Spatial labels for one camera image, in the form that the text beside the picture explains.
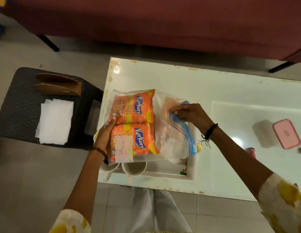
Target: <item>white label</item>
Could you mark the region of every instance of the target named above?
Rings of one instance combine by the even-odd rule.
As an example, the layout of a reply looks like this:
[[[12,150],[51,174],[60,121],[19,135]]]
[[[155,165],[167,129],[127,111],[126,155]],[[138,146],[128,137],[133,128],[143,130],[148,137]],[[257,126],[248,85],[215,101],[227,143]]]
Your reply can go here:
[[[133,162],[133,136],[116,136],[115,144],[115,162],[131,163]]]

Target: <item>cup handle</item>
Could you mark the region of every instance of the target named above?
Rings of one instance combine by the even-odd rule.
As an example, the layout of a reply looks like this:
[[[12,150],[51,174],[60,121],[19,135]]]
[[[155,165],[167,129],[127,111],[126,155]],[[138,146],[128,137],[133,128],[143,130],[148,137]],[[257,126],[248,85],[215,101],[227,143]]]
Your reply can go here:
[[[131,179],[132,179],[132,176],[128,175],[128,179],[127,179],[127,184],[126,185],[128,185],[130,183]]]
[[[112,172],[107,172],[104,181],[108,181],[112,175]]]

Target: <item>pink container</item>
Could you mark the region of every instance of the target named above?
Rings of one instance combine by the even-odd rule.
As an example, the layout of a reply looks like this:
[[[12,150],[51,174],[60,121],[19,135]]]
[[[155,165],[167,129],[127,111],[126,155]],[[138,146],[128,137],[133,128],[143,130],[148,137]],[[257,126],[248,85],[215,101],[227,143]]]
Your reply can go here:
[[[292,149],[301,144],[301,140],[290,120],[277,121],[272,125],[272,128],[283,149]]]

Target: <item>pants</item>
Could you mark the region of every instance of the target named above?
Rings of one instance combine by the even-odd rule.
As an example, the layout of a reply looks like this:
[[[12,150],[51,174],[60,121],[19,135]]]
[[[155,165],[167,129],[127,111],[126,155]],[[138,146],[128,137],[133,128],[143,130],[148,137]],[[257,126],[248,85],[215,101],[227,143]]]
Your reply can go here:
[[[133,187],[132,201],[126,232],[155,231],[155,216],[159,231],[192,232],[169,192]]]

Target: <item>person's left hand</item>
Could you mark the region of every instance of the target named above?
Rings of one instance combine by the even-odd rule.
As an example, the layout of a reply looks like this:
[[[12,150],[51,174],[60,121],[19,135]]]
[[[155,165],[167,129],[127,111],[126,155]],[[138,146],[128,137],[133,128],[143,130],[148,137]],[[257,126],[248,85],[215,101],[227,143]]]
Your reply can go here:
[[[94,147],[98,147],[102,149],[107,154],[107,144],[109,141],[109,136],[111,130],[113,129],[114,125],[116,124],[116,116],[113,116],[113,119],[107,124],[105,127],[102,126],[98,131],[98,137],[95,140]]]

